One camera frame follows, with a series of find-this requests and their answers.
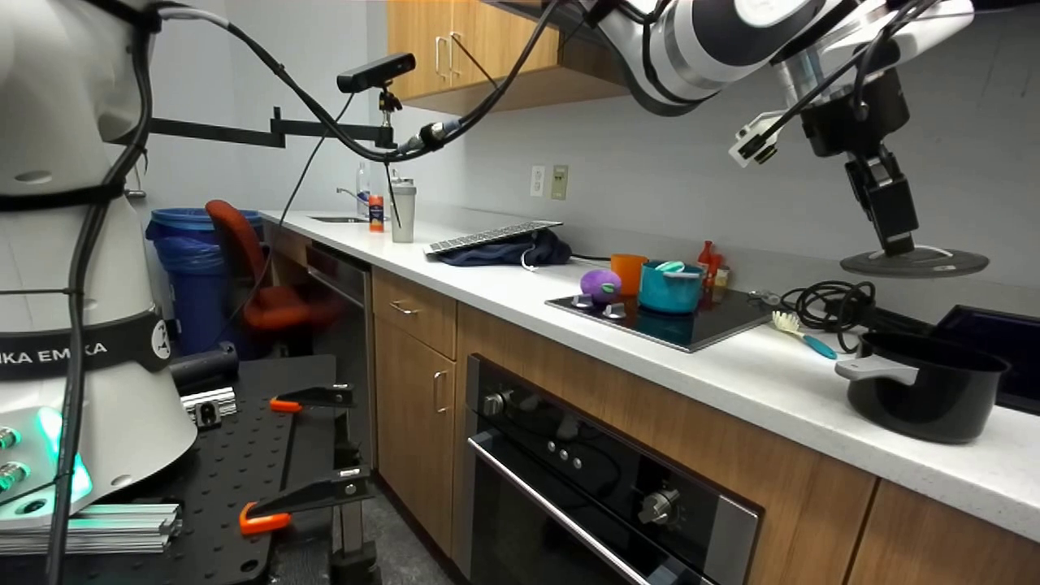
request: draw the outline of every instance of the cup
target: cup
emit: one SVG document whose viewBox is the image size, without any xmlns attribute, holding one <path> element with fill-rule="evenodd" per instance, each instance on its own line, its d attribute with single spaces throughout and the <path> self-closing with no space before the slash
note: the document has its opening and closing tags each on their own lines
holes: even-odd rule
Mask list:
<svg viewBox="0 0 1040 585">
<path fill-rule="evenodd" d="M 621 279 L 617 296 L 624 296 L 624 298 L 641 296 L 644 265 L 646 265 L 646 257 L 641 257 L 641 255 L 615 255 L 610 257 L 610 270 Z"/>
<path fill-rule="evenodd" d="M 391 240 L 414 243 L 417 240 L 417 187 L 414 180 L 391 181 Z"/>
</svg>

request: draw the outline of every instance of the oven handle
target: oven handle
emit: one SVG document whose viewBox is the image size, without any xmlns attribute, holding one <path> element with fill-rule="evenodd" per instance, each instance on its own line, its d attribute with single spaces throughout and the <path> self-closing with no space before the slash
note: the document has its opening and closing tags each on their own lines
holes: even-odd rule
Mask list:
<svg viewBox="0 0 1040 585">
<path fill-rule="evenodd" d="M 605 544 L 599 544 L 592 532 L 582 531 L 582 524 L 574 524 L 570 514 L 563 514 L 560 507 L 553 507 L 553 502 L 545 502 L 537 487 L 531 487 L 516 473 L 509 473 L 503 463 L 497 463 L 482 441 L 490 441 L 486 433 L 471 437 L 469 447 L 475 448 L 475 454 L 482 463 L 486 463 L 503 481 L 509 481 L 516 491 L 524 491 L 544 514 L 548 514 L 560 528 L 565 528 L 574 540 L 584 544 L 588 552 L 595 552 L 601 564 L 607 564 L 615 573 L 621 573 L 624 579 L 646 585 L 646 579 L 630 569 L 624 559 L 617 559 Z"/>
</svg>

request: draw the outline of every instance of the drawer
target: drawer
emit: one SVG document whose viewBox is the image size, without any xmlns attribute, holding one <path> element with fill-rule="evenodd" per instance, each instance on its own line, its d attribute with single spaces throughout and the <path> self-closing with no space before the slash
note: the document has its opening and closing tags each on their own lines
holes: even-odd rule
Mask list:
<svg viewBox="0 0 1040 585">
<path fill-rule="evenodd" d="M 455 303 L 393 274 L 374 270 L 374 311 L 421 345 L 455 358 Z"/>
</svg>

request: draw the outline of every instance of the white wall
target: white wall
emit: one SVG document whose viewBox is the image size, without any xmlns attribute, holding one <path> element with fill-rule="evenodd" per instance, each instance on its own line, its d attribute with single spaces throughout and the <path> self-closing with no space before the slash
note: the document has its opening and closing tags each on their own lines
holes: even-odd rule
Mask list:
<svg viewBox="0 0 1040 585">
<path fill-rule="evenodd" d="M 387 48 L 381 0 L 207 0 L 258 33 L 287 69 L 339 110 L 331 78 Z M 902 69 L 913 120 L 887 139 L 911 175 L 921 240 L 968 246 L 992 270 L 941 283 L 881 283 L 881 306 L 939 318 L 951 303 L 1040 311 L 1040 9 L 985 17 L 956 43 Z M 305 117 L 236 43 L 200 26 L 170 26 L 155 47 L 162 117 L 265 127 L 270 108 Z M 738 283 L 785 289 L 838 274 L 838 257 L 878 246 L 841 174 L 816 161 L 799 127 L 768 168 L 741 174 L 731 135 L 784 101 L 769 72 L 729 87 L 689 117 L 644 115 L 630 98 L 490 115 L 471 137 L 404 165 L 418 205 L 469 205 L 563 217 L 582 255 L 644 251 L 693 257 L 704 237 L 735 265 Z M 395 137 L 442 115 L 393 115 Z M 376 120 L 365 105 L 349 120 Z M 148 205 L 232 198 L 280 207 L 311 139 L 246 149 L 154 139 Z M 526 198 L 532 163 L 570 163 L 570 201 Z M 335 187 L 353 181 L 356 156 L 325 146 L 297 207 L 349 207 Z"/>
</svg>

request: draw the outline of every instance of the oven door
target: oven door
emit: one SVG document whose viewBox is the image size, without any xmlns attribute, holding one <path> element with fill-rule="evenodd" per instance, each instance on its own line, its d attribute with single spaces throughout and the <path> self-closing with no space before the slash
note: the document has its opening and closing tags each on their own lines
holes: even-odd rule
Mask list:
<svg viewBox="0 0 1040 585">
<path fill-rule="evenodd" d="M 508 440 L 479 433 L 469 447 L 475 451 L 475 585 L 709 585 Z"/>
</svg>

